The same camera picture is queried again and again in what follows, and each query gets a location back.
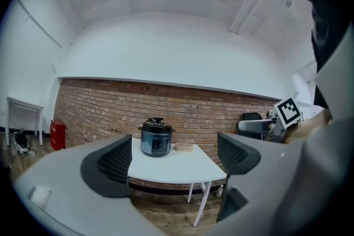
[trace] table top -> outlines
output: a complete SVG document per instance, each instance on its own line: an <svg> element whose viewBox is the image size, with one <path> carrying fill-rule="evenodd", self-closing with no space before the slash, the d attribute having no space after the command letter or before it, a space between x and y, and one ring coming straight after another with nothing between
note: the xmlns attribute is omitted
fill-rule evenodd
<svg viewBox="0 0 354 236"><path fill-rule="evenodd" d="M14 102L19 102L19 103L26 104L26 105L29 105L29 106L32 106L32 107L43 108L43 105L41 105L38 102L27 101L26 99L19 98L19 97L14 96L14 95L7 95L7 98L12 100L12 101L14 101Z"/></svg>
<svg viewBox="0 0 354 236"><path fill-rule="evenodd" d="M132 138L133 160L128 176L158 183L200 183L224 179L226 174L200 149L192 152L176 151L159 158L144 155L140 140Z"/></svg>

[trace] person's hand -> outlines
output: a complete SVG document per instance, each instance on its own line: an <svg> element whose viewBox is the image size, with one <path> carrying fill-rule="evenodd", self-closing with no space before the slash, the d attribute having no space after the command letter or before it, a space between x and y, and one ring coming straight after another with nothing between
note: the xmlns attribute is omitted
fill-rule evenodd
<svg viewBox="0 0 354 236"><path fill-rule="evenodd" d="M282 142L284 144L290 144L297 139L305 138L320 127L327 125L331 119L332 116L330 111L328 109L323 109L311 119L290 126L285 132Z"/></svg>

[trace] white bottle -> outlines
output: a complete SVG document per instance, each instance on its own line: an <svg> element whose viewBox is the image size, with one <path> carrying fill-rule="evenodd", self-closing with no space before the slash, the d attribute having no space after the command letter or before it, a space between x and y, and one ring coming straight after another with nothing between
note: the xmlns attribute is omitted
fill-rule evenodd
<svg viewBox="0 0 354 236"><path fill-rule="evenodd" d="M221 186L219 187L219 189L217 189L216 195L217 195L218 197L221 197L222 191L223 191L223 185L221 185Z"/></svg>

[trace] white table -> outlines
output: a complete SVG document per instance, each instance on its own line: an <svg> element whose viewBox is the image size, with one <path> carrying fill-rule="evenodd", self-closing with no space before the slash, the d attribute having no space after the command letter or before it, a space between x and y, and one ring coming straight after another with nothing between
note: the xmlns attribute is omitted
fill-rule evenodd
<svg viewBox="0 0 354 236"><path fill-rule="evenodd" d="M133 160L128 176L158 183L189 183L187 202L190 202L193 184L200 183L204 195L193 223L196 227L205 207L211 182L226 178L226 174L195 144L192 152L176 151L173 144L171 152L159 158L144 155L139 146L140 140L132 138Z"/></svg>
<svg viewBox="0 0 354 236"><path fill-rule="evenodd" d="M6 109L5 109L5 137L6 137L6 144L10 145L9 140L9 124L10 124L10 110L11 105L15 107L26 109L29 111L36 112L36 126L35 126L35 135L37 136L37 131L39 132L39 144L43 145L42 140L42 124L43 124L43 106L36 102L29 102L24 99L21 99L16 96L8 95L6 98Z"/></svg>

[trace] red toolbox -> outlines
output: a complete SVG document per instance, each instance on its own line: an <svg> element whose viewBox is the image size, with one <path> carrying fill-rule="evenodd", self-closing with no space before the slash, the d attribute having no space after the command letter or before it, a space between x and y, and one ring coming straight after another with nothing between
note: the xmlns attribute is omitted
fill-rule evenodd
<svg viewBox="0 0 354 236"><path fill-rule="evenodd" d="M65 149L65 125L58 120L50 123L50 144L55 150Z"/></svg>

